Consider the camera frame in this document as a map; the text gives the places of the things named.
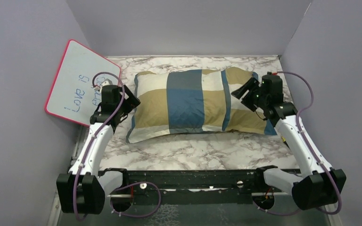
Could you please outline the blue beige checked pillowcase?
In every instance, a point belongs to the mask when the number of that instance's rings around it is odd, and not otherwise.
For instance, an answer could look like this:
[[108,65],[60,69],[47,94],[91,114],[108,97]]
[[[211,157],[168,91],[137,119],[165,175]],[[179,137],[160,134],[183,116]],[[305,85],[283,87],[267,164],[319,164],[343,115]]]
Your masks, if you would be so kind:
[[231,95],[251,78],[258,78],[257,73],[237,67],[136,74],[134,94],[140,105],[126,142],[232,130],[275,136],[276,130],[262,111],[252,112]]

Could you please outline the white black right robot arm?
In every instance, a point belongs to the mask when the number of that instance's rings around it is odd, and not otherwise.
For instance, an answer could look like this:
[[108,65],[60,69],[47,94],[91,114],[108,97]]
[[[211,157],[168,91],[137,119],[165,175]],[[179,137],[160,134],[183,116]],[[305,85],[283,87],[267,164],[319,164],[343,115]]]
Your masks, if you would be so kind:
[[336,210],[323,210],[323,213],[339,213],[346,175],[323,157],[305,130],[300,117],[305,109],[297,110],[293,103],[284,101],[283,81],[278,73],[269,72],[261,81],[252,77],[231,95],[253,112],[258,108],[263,110],[264,118],[286,140],[301,172],[297,176],[273,165],[257,168],[254,188],[260,192],[270,187],[282,190],[292,196],[300,210],[320,210],[336,203]]

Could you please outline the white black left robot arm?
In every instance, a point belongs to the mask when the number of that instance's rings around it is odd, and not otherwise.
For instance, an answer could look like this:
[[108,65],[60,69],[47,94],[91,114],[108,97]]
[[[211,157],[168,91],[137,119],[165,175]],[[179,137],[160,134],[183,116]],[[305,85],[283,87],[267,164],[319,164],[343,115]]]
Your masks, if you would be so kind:
[[68,173],[59,174],[56,185],[64,213],[99,214],[106,197],[115,190],[124,193],[129,180],[119,171],[98,175],[103,153],[116,127],[140,101],[126,85],[104,85],[102,100],[90,117],[89,133],[81,153]]

